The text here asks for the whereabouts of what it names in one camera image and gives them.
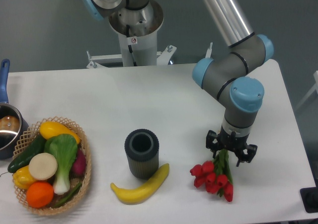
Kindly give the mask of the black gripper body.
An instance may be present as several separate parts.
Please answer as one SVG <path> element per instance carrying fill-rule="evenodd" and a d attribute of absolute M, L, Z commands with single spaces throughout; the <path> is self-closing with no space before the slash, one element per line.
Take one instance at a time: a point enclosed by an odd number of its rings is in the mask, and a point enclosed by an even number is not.
<path fill-rule="evenodd" d="M 226 149 L 234 153 L 241 153 L 246 149 L 248 136 L 238 137 L 236 132 L 229 135 L 225 131 L 221 131 L 217 136 L 218 150 Z"/>

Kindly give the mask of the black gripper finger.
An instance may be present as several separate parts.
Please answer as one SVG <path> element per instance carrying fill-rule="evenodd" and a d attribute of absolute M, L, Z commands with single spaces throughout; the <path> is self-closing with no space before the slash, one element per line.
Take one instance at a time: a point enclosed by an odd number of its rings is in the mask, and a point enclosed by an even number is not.
<path fill-rule="evenodd" d="M 219 136 L 212 130 L 209 130 L 206 135 L 206 148 L 213 153 L 213 158 L 216 157 L 217 152 L 220 150 L 218 137 Z"/>
<path fill-rule="evenodd" d="M 235 151 L 235 155 L 238 158 L 236 166 L 239 166 L 241 163 L 247 162 L 251 163 L 257 152 L 257 145 L 253 144 L 244 144 L 244 146 Z"/>

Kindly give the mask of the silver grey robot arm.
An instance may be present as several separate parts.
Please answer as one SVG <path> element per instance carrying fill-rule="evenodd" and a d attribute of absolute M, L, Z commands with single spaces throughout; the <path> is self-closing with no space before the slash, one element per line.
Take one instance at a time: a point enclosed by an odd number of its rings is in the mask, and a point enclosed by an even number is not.
<path fill-rule="evenodd" d="M 154 0 L 82 0 L 96 20 L 108 18 L 118 34 L 125 67 L 158 65 L 157 31 L 163 11 Z M 274 53 L 265 35 L 256 35 L 236 0 L 203 0 L 230 53 L 222 60 L 201 59 L 192 71 L 198 86 L 225 108 L 219 133 L 209 131 L 206 147 L 213 153 L 226 149 L 238 163 L 251 162 L 256 145 L 246 141 L 261 108 L 264 87 L 248 74 Z"/>

